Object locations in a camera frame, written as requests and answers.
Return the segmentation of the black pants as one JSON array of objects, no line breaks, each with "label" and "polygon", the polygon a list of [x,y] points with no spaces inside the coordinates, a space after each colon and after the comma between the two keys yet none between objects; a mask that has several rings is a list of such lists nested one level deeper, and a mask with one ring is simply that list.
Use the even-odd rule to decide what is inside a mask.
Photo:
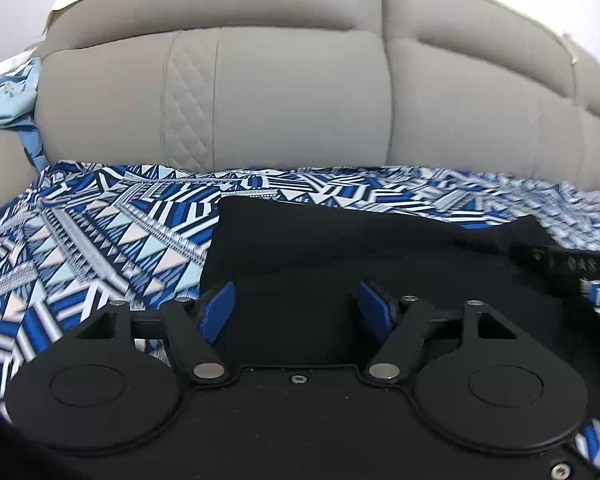
[{"label": "black pants", "polygon": [[216,340],[232,365],[363,365],[380,342],[353,294],[368,281],[439,309],[490,304],[570,364],[600,412],[600,319],[576,283],[522,270],[516,244],[548,246],[538,220],[483,229],[405,214],[378,214],[232,196],[218,205],[200,286],[236,288]]}]

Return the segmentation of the blue white geometric sofa cover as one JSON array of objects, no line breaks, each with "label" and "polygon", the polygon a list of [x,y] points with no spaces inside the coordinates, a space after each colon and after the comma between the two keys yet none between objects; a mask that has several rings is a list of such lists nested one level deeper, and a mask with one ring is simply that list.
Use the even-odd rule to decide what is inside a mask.
[{"label": "blue white geometric sofa cover", "polygon": [[[219,221],[240,196],[405,214],[466,229],[538,220],[552,244],[600,252],[600,197],[568,183],[424,167],[234,169],[60,162],[0,209],[0,479],[600,479],[600,412],[542,452],[483,452],[430,427],[363,365],[228,365],[147,438],[56,450],[10,421],[17,373],[114,300],[197,300]],[[212,344],[215,352],[216,339]]]}]

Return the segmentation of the beige leather sofa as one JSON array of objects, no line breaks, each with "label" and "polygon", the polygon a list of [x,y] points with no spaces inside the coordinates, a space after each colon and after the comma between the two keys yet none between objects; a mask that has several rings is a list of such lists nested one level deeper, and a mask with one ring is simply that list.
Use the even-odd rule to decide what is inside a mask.
[{"label": "beige leather sofa", "polygon": [[80,0],[40,55],[51,162],[414,165],[600,191],[600,63],[493,0]]}]

